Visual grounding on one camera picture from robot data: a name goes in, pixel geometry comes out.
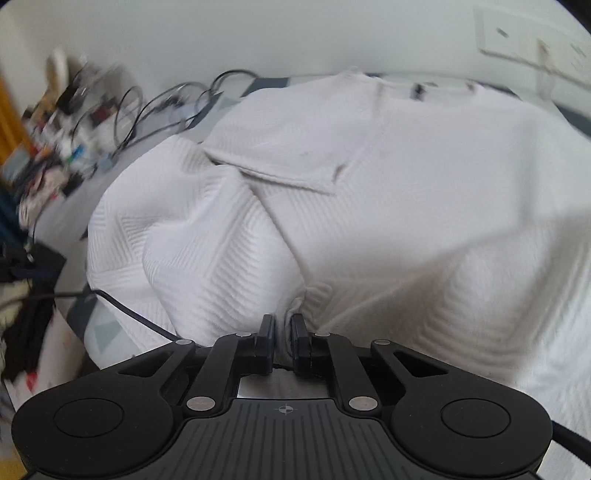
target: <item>black wire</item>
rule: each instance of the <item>black wire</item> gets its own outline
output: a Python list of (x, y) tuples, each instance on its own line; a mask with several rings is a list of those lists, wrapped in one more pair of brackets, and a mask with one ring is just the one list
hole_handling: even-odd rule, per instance
[[(186, 123), (190, 124), (190, 122), (192, 120), (194, 120), (197, 116), (199, 116), (201, 114), (201, 111), (204, 110), (204, 108), (207, 106), (207, 105), (205, 105), (203, 108), (201, 108), (201, 110), (199, 110), (196, 114), (194, 114), (193, 116), (191, 116), (189, 118), (186, 118), (184, 120), (166, 125), (165, 127), (161, 127), (159, 129), (156, 129), (155, 131), (150, 132), (149, 134), (144, 135), (143, 137), (138, 138), (137, 140), (132, 142), (135, 134), (137, 133), (136, 130), (137, 130), (137, 126), (139, 125), (139, 123), (142, 122), (143, 120), (145, 120), (149, 115), (151, 115), (158, 107), (154, 107), (154, 108), (150, 109), (145, 114), (144, 114), (144, 112), (151, 104), (153, 104), (159, 98), (162, 98), (164, 95), (167, 95), (174, 90), (181, 91), (183, 88), (188, 87), (188, 86), (198, 86), (199, 88), (203, 89), (203, 92), (197, 98), (197, 101), (195, 102), (195, 106), (197, 107), (199, 105), (199, 101), (201, 100), (203, 95), (207, 95), (207, 103), (209, 104), (209, 102), (211, 102), (211, 100), (213, 99), (213, 96), (217, 93), (217, 90), (221, 87), (223, 81), (227, 77), (229, 77), (231, 75), (237, 75), (237, 74), (245, 74), (245, 75), (250, 75), (253, 78), (259, 78), (259, 76), (256, 73), (252, 72), (251, 70), (234, 69), (234, 70), (228, 70), (226, 72), (223, 72), (220, 75), (218, 75), (217, 77), (215, 77), (215, 79), (213, 80), (213, 82), (211, 83), (209, 88), (207, 88), (204, 84), (202, 84), (200, 82), (184, 82), (184, 83), (179, 83), (178, 85), (175, 85), (174, 87), (171, 87), (168, 90), (165, 90), (162, 93), (158, 94), (157, 96), (152, 98), (148, 103), (146, 103), (146, 105), (140, 110), (139, 114), (135, 118), (134, 123), (131, 126), (131, 129), (129, 130), (129, 133), (127, 134), (127, 136), (125, 137), (125, 139), (122, 142), (118, 141), (117, 136), (115, 134), (115, 145), (116, 145), (115, 152), (118, 153), (126, 148), (137, 145), (141, 141), (146, 140), (147, 138), (150, 138), (153, 135), (163, 132), (169, 128), (176, 127), (177, 125), (180, 125), (182, 123), (186, 122)], [(118, 113), (119, 113), (119, 110), (121, 109), (121, 106), (123, 104), (123, 100), (125, 99), (125, 96), (128, 93), (129, 93), (129, 90), (127, 92), (125, 92), (123, 98), (121, 99), (119, 106), (117, 108)], [(119, 119), (118, 113), (115, 116), (115, 126), (114, 126), (115, 132), (117, 130), (118, 119)]]
[(552, 422), (552, 440), (591, 466), (591, 442), (560, 423)]
[(8, 300), (2, 304), (0, 304), (0, 311), (13, 305), (15, 303), (21, 303), (31, 300), (49, 300), (49, 299), (83, 299), (89, 297), (91, 295), (97, 295), (99, 297), (104, 298), (108, 301), (111, 305), (116, 307), (117, 309), (121, 310), (126, 315), (129, 315), (137, 322), (140, 322), (142, 325), (146, 326), (153, 332), (165, 337), (168, 340), (175, 342), (176, 340), (180, 340), (181, 337), (170, 333), (168, 330), (163, 329), (162, 327), (156, 325), (153, 322), (150, 322), (147, 318), (142, 317), (139, 313), (134, 312), (132, 309), (126, 307), (121, 302), (115, 300), (111, 295), (103, 290), (87, 290), (87, 291), (64, 291), (59, 293), (41, 293), (39, 295), (29, 295), (20, 297), (17, 299)]
[(96, 105), (91, 106), (86, 112), (84, 112), (82, 114), (82, 116), (76, 122), (76, 125), (74, 126), (74, 130), (72, 130), (72, 133), (70, 134), (70, 147), (72, 148), (72, 153), (74, 153), (74, 137), (76, 136), (76, 131), (78, 130), (78, 127), (82, 123), (82, 120), (84, 120), (86, 118), (86, 115), (94, 112), (101, 105), (102, 105), (101, 103), (97, 103)]
[(117, 136), (117, 126), (119, 124), (119, 113), (121, 111), (121, 108), (123, 107), (123, 102), (125, 101), (125, 99), (127, 98), (127, 96), (131, 92), (137, 92), (138, 98), (139, 98), (138, 115), (135, 118), (134, 126), (136, 125), (136, 122), (137, 122), (137, 120), (138, 120), (138, 118), (139, 118), (139, 116), (141, 114), (140, 109), (141, 109), (142, 104), (144, 103), (144, 93), (143, 93), (142, 89), (140, 87), (136, 86), (136, 85), (134, 85), (133, 87), (129, 88), (127, 90), (127, 92), (125, 92), (123, 94), (123, 97), (121, 97), (121, 100), (119, 101), (119, 104), (117, 105), (117, 112), (115, 113), (115, 121), (113, 122), (113, 139), (115, 140), (115, 147), (117, 148), (117, 150), (134, 133), (134, 127), (132, 127), (131, 130), (129, 131), (129, 133), (127, 134), (127, 136), (125, 137), (125, 140), (123, 140), (122, 142), (119, 142), (119, 138)]
[(209, 87), (210, 93), (216, 93), (217, 90), (222, 86), (223, 81), (231, 76), (231, 75), (237, 75), (237, 74), (244, 74), (244, 75), (249, 75), (253, 78), (259, 78), (259, 76), (254, 73), (252, 70), (244, 70), (244, 69), (234, 69), (234, 70), (227, 70), (226, 72), (221, 73), (220, 75), (218, 75), (217, 77), (215, 77), (215, 79), (213, 80), (211, 86)]
[[(130, 140), (133, 139), (133, 136), (136, 134), (136, 129), (138, 124), (145, 120), (146, 118), (148, 118), (149, 115), (151, 115), (155, 110), (157, 110), (158, 107), (154, 107), (151, 110), (149, 110), (146, 114), (144, 114), (144, 112), (146, 111), (146, 109), (152, 105), (155, 101), (161, 99), (163, 96), (173, 92), (173, 91), (178, 91), (180, 92), (183, 88), (186, 88), (188, 86), (196, 86), (199, 87), (203, 90), (207, 90), (207, 86), (205, 86), (204, 84), (202, 84), (201, 82), (183, 82), (183, 83), (179, 83), (178, 85), (175, 85), (174, 87), (170, 87), (169, 89), (163, 91), (162, 93), (159, 93), (158, 95), (156, 95), (154, 98), (152, 98), (148, 103), (146, 103), (143, 108), (141, 110), (139, 110), (138, 115), (135, 117), (134, 123), (131, 125), (131, 129), (129, 130), (129, 133), (127, 134), (127, 136), (124, 138), (124, 140), (122, 142), (119, 142), (119, 140), (117, 139), (116, 134), (114, 135), (115, 138), (115, 145), (117, 147), (117, 150), (121, 150), (123, 148), (128, 147)], [(121, 99), (119, 106), (117, 107), (117, 114), (115, 115), (115, 124), (114, 124), (114, 130), (115, 132), (117, 131), (117, 126), (118, 126), (118, 120), (119, 120), (119, 110), (121, 109), (123, 100), (125, 99), (125, 95), (123, 96), (123, 98)], [(178, 125), (179, 123), (176, 124), (171, 124), (168, 125), (166, 128), (169, 127), (173, 127), (175, 125)]]

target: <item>clothing pile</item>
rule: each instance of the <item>clothing pile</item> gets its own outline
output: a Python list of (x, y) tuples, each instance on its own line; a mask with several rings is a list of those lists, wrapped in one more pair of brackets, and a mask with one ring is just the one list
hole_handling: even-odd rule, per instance
[[(3, 247), (0, 262), (0, 304), (13, 299), (51, 294), (65, 263), (43, 245)], [(14, 382), (20, 373), (34, 374), (52, 317), (53, 300), (19, 302), (0, 312), (0, 374)]]
[[(390, 338), (590, 437), (589, 158), (567, 123), (480, 86), (416, 100), (349, 71), (260, 90), (202, 145), (170, 138), (118, 177), (89, 283), (202, 345), (275, 313), (280, 362), (296, 312)], [(142, 350), (164, 343), (114, 313)], [(589, 477), (554, 447), (540, 471)]]

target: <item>metal pivot screw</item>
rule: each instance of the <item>metal pivot screw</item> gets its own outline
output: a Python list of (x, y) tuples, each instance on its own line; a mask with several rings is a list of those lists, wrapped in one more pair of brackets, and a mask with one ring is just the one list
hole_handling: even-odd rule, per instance
[(193, 397), (187, 400), (187, 408), (194, 411), (208, 411), (216, 406), (216, 401), (209, 397)]
[(349, 407), (359, 411), (370, 411), (378, 406), (378, 401), (372, 397), (353, 397), (349, 400)]

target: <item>white towel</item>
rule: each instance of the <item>white towel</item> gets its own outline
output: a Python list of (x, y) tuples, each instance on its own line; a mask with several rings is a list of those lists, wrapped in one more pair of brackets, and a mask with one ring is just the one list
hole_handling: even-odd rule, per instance
[(333, 193), (341, 170), (371, 140), (384, 85), (350, 71), (288, 87), (287, 95), (286, 89), (256, 91), (219, 121), (202, 147), (250, 175)]

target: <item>wall switch plate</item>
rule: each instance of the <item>wall switch plate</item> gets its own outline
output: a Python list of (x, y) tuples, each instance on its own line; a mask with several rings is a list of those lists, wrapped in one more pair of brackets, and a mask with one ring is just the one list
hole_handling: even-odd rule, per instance
[[(486, 8), (475, 9), (479, 51), (549, 69), (556, 75), (591, 86), (591, 38), (584, 43), (529, 18)], [(543, 45), (547, 60), (540, 54)]]

